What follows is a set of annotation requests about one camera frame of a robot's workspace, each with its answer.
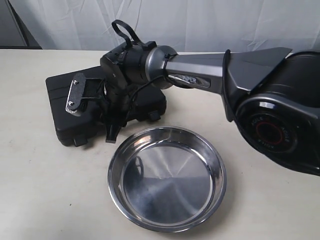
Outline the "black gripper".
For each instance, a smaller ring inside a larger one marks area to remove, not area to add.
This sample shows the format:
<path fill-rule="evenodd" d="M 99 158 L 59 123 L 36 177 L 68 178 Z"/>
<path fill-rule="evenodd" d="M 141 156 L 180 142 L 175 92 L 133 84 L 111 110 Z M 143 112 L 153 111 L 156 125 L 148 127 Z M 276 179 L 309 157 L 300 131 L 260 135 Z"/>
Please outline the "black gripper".
<path fill-rule="evenodd" d="M 100 107 L 106 143 L 116 143 L 120 125 L 126 125 L 133 119 L 146 120 L 147 112 L 154 108 L 152 94 L 157 89 L 147 80 L 145 63 L 157 44 L 149 41 L 145 46 L 146 49 L 132 41 L 123 42 L 100 58 L 100 66 L 105 73 L 105 103 Z"/>

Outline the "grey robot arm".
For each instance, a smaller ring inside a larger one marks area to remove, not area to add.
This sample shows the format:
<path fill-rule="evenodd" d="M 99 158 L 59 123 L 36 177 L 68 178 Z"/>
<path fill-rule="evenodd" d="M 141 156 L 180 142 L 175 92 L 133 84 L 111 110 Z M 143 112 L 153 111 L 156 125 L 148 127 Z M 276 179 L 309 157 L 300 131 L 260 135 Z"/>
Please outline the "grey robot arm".
<path fill-rule="evenodd" d="M 320 174 L 320 53 L 274 47 L 179 54 L 122 43 L 100 58 L 107 90 L 131 84 L 221 96 L 226 119 L 256 151 L 292 171 Z"/>

